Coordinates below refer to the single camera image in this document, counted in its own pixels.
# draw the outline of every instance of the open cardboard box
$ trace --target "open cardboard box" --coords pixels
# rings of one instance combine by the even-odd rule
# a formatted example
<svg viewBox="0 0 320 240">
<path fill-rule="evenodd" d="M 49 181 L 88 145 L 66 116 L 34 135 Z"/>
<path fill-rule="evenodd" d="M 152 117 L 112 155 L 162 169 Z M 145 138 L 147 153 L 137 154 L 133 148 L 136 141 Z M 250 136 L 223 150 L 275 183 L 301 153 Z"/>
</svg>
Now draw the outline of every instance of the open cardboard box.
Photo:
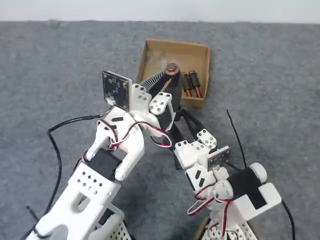
<svg viewBox="0 0 320 240">
<path fill-rule="evenodd" d="M 136 82 L 140 83 L 164 70 L 169 62 L 177 63 L 181 72 L 196 71 L 199 79 L 202 98 L 196 97 L 194 90 L 192 97 L 182 91 L 181 105 L 203 107 L 209 84 L 210 48 L 199 43 L 148 38 L 144 44 Z"/>
</svg>

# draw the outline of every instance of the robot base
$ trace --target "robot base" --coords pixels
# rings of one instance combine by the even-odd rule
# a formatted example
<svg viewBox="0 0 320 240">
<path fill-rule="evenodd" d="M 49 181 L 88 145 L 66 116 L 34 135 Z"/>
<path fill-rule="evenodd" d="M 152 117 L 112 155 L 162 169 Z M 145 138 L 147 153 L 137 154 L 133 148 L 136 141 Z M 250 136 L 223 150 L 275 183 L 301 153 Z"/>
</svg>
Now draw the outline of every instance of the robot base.
<svg viewBox="0 0 320 240">
<path fill-rule="evenodd" d="M 202 221 L 193 240 L 263 240 L 254 233 L 252 227 L 247 222 L 235 225 L 234 228 L 228 228 L 223 238 L 220 230 L 217 230 L 216 227 L 213 227 L 210 231 L 205 228 L 209 222 L 210 219 L 208 217 Z"/>
<path fill-rule="evenodd" d="M 121 221 L 115 231 L 107 236 L 105 240 L 133 240 L 133 238 L 130 236 L 124 221 Z"/>
</svg>

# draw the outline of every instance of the gray carpet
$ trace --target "gray carpet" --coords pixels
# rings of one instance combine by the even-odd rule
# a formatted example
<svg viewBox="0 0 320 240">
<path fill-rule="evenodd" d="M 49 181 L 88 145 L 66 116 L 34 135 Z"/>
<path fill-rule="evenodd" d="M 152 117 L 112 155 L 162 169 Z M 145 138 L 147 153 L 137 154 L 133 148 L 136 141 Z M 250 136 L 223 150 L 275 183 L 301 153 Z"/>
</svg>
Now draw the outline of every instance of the gray carpet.
<svg viewBox="0 0 320 240">
<path fill-rule="evenodd" d="M 101 70 L 135 80 L 148 37 L 210 46 L 206 104 L 192 111 L 242 167 L 228 108 L 248 163 L 265 166 L 290 207 L 297 239 L 320 239 L 320 25 L 93 21 L 0 23 L 0 239 L 19 239 L 34 224 L 25 205 L 40 216 L 48 202 L 57 161 L 47 129 L 102 113 Z M 54 133 L 59 194 L 95 131 L 89 121 Z M 148 142 L 114 203 L 137 240 L 190 240 L 209 213 L 187 216 L 193 201 L 172 155 Z M 291 239 L 281 205 L 252 222 L 266 240 Z"/>
</svg>

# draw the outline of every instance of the white robotic arm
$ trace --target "white robotic arm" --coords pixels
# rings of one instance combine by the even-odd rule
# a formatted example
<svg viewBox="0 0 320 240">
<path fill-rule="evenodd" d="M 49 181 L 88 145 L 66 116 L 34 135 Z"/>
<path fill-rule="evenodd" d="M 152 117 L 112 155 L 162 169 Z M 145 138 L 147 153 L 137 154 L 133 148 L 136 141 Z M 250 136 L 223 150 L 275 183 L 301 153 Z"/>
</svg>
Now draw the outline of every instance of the white robotic arm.
<svg viewBox="0 0 320 240">
<path fill-rule="evenodd" d="M 229 176 L 223 165 L 229 160 L 230 148 L 218 149 L 215 137 L 180 108 L 182 83 L 176 64 L 169 63 L 164 72 L 141 84 L 132 84 L 130 79 L 111 72 L 105 74 L 105 100 L 114 107 L 97 121 L 92 146 L 28 240 L 104 240 L 112 236 L 130 240 L 124 214 L 112 205 L 112 200 L 144 154 L 143 132 L 158 146 L 173 151 L 176 168 L 184 170 L 196 198 L 188 214 L 194 215 L 203 207 L 210 210 L 211 223 L 203 239 L 226 239 L 227 231 L 238 231 L 233 236 L 238 238 L 242 233 L 240 225 L 247 229 L 246 221 L 280 203 L 275 187 L 265 183 L 267 173 L 259 163 Z M 191 142 L 175 125 L 181 117 L 192 133 Z M 158 142 L 155 137 L 165 138 Z M 123 159 L 112 153 L 118 149 L 125 152 Z"/>
</svg>

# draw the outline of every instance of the white wall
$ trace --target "white wall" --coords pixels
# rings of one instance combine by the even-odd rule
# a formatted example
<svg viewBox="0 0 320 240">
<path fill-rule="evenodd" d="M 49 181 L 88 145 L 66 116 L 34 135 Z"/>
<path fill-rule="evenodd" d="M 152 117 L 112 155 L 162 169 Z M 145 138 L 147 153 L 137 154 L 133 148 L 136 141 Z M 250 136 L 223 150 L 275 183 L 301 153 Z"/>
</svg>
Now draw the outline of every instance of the white wall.
<svg viewBox="0 0 320 240">
<path fill-rule="evenodd" d="M 320 0 L 0 0 L 0 21 L 320 23 Z"/>
</svg>

